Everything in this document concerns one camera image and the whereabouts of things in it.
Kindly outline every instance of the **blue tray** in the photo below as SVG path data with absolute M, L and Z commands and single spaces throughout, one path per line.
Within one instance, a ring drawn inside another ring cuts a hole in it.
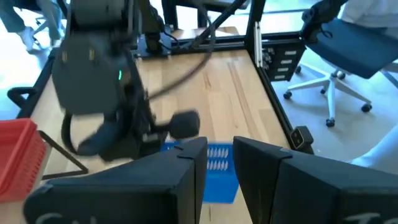
M 161 151 L 173 148 L 178 144 L 179 142 L 166 142 Z M 239 182 L 235 174 L 232 151 L 232 144 L 208 144 L 207 173 L 203 202 L 234 203 Z

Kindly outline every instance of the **red basket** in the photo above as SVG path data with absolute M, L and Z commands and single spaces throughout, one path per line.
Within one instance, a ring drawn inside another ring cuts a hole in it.
M 35 184 L 45 145 L 30 119 L 0 121 L 0 202 L 24 200 Z

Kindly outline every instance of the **floor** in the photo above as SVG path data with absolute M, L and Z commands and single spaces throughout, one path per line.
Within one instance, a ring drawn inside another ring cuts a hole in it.
M 277 0 L 268 0 L 270 11 L 281 9 L 299 9 L 299 2 L 311 2 L 303 7 L 311 5 L 317 0 L 289 1 L 289 4 L 276 6 Z M 160 1 L 152 0 L 151 3 L 159 8 Z M 34 14 L 20 12 L 25 21 L 31 21 L 35 26 Z M 182 17 L 196 18 L 196 10 L 180 7 L 179 15 Z M 210 14 L 215 19 L 217 13 Z M 236 26 L 240 34 L 246 33 L 247 15 L 236 15 L 230 17 L 223 26 Z M 180 20 L 182 29 L 192 29 L 196 24 L 193 20 Z M 301 12 L 291 12 L 288 14 L 265 14 L 261 23 L 263 33 L 287 32 L 299 30 L 301 28 Z M 47 34 L 42 32 L 38 39 L 45 47 L 48 45 Z M 7 98 L 6 92 L 12 86 L 31 86 L 40 69 L 44 65 L 48 50 L 41 51 L 36 55 L 29 55 L 25 52 L 24 46 L 19 38 L 14 34 L 8 34 L 5 28 L 0 25 L 0 119 L 12 119 L 18 112 L 18 108 Z M 311 51 L 306 51 L 303 62 L 307 62 L 330 72 L 331 68 L 320 60 Z M 393 101 L 398 90 L 395 89 L 381 74 L 375 75 L 370 80 L 362 80 L 356 76 L 348 76 L 347 84 L 365 93 L 373 100 L 374 108 L 369 114 L 363 114 L 360 110 L 361 102 L 349 96 L 337 93 L 336 95 L 336 126 L 327 128 L 325 119 L 327 118 L 327 102 L 324 96 L 319 94 L 319 90 L 303 90 L 294 92 L 292 101 L 286 101 L 282 95 L 286 88 L 294 83 L 301 83 L 315 77 L 309 73 L 295 75 L 290 83 L 273 83 L 275 91 L 280 97 L 280 101 L 289 117 L 292 126 L 306 125 L 310 129 L 315 142 L 313 147 L 315 153 L 320 156 L 330 157 L 339 160 L 348 160 L 360 156 L 373 147 L 392 127 L 398 122 L 397 111 Z

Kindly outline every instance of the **wooden table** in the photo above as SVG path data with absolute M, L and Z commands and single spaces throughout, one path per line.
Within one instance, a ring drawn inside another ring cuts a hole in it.
M 179 31 L 175 35 L 178 38 L 192 38 L 192 35 L 199 32 Z M 234 27 L 226 27 L 221 28 L 217 36 L 236 33 Z M 144 85 L 152 92 L 181 77 L 202 57 L 203 54 L 177 55 L 163 60 L 139 61 L 137 65 Z M 206 136 L 209 142 L 231 142 L 233 136 L 245 136 L 289 148 L 277 116 L 245 50 L 213 53 L 207 66 L 190 82 L 153 101 L 151 106 L 158 121 L 169 120 L 177 110 L 198 110 L 201 118 L 200 135 Z M 32 119 L 38 124 L 39 129 L 62 144 L 62 118 L 63 113 L 50 79 L 32 114 Z M 72 139 L 75 144 L 93 132 L 101 122 L 100 116 L 74 119 Z M 52 154 L 49 161 L 46 172 L 54 169 L 73 169 L 58 155 Z M 98 158 L 81 161 L 88 166 L 90 172 L 98 172 L 125 162 L 104 164 Z M 13 204 L 12 211 L 9 206 L 0 205 L 1 223 L 17 223 L 16 220 L 21 220 L 21 205 Z M 201 223 L 251 223 L 240 189 L 232 205 L 203 204 Z

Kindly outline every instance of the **chair base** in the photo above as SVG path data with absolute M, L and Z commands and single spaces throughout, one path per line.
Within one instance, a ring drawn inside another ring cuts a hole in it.
M 332 74 L 327 74 L 309 65 L 300 64 L 300 66 L 315 72 L 316 74 L 314 75 L 316 77 L 321 77 L 321 78 L 289 86 L 286 93 L 284 94 L 284 98 L 287 100 L 290 99 L 290 97 L 292 96 L 291 92 L 292 90 L 304 90 L 308 88 L 315 88 L 321 86 L 322 87 L 321 94 L 327 94 L 328 97 L 329 118 L 326 120 L 326 125 L 328 127 L 333 127 L 335 125 L 335 89 L 340 90 L 350 96 L 353 96 L 365 102 L 365 104 L 361 108 L 363 112 L 369 112 L 372 109 L 371 101 L 369 99 L 359 94 L 356 90 L 352 89 L 351 87 L 349 87 L 347 84 L 343 83 L 340 80 L 343 79 L 342 77 L 345 77 L 345 75 L 339 76 L 338 75 L 340 73 L 339 70 L 336 70 Z

